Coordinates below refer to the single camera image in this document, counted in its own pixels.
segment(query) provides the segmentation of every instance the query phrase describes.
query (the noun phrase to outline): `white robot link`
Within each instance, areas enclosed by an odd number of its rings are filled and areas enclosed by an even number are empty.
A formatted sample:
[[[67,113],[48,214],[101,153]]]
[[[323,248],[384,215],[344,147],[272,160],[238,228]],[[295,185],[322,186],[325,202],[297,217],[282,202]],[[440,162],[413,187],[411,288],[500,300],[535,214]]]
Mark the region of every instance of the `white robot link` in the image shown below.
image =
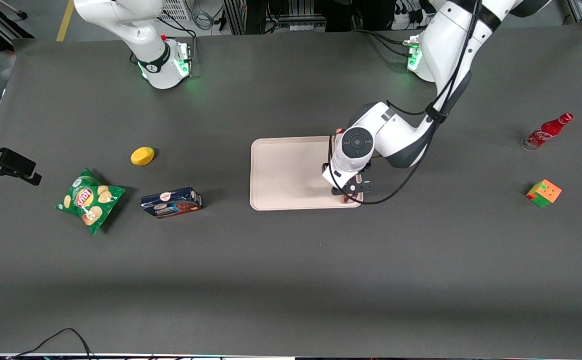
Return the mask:
[[[484,42],[513,14],[530,16],[551,0],[448,0],[438,8],[430,25],[404,41],[409,48],[407,68],[437,87],[437,98],[426,109],[426,116],[412,127],[384,102],[364,105],[349,121],[348,129],[338,137],[332,157],[322,177],[333,187],[343,187],[364,169],[377,151],[391,166],[406,169],[421,159],[432,138],[432,132],[467,88],[471,79],[471,63]],[[473,36],[466,37],[473,20]]]
[[[158,34],[149,21],[160,16],[163,0],[73,0],[88,23],[116,34],[137,57],[142,76],[154,88],[169,89],[190,74],[188,45]]]

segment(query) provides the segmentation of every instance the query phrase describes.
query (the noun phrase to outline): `tray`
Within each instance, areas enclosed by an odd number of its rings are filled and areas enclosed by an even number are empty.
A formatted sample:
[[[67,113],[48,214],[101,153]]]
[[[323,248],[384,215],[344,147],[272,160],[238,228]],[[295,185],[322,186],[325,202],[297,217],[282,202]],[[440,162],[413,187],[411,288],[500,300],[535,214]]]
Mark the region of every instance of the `tray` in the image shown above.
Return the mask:
[[[257,139],[251,146],[250,205],[260,212],[272,210],[348,209],[332,196],[322,178],[329,137],[277,137]],[[358,199],[364,200],[364,194]]]

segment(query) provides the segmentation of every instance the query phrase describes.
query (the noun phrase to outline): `potato chip bag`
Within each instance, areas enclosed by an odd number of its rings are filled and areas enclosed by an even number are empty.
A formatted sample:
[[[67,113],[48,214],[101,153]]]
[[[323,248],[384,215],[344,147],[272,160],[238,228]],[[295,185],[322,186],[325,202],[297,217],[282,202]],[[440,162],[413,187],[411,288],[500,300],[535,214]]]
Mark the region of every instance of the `potato chip bag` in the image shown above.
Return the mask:
[[[82,219],[95,235],[124,191],[121,187],[102,185],[86,168],[55,208]]]

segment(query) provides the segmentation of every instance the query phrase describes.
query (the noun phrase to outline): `red bottle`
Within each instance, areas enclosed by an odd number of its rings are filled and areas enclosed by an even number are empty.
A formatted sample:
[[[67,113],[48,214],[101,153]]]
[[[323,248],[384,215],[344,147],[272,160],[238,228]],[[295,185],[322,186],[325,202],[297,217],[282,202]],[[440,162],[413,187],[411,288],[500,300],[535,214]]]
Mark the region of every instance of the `red bottle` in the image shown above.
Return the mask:
[[[522,140],[522,149],[526,151],[537,150],[540,146],[544,145],[545,142],[553,140],[556,136],[560,134],[564,125],[570,123],[573,120],[573,114],[567,112],[555,120],[545,122],[544,125],[540,126],[539,129],[535,130],[532,134]]]

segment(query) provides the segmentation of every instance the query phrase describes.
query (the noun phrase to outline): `yellow floor tape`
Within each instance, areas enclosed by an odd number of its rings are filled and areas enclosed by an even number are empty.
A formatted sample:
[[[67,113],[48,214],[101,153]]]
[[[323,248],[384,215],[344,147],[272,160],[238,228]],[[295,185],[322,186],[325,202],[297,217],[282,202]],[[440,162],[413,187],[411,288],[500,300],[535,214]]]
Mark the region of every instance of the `yellow floor tape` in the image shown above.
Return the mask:
[[[69,22],[71,21],[71,15],[73,14],[73,0],[69,0],[66,4],[66,9],[64,10],[64,16],[62,17],[62,23],[60,24],[60,30],[57,32],[57,38],[55,41],[64,41],[64,36],[66,35],[66,30],[69,28]]]

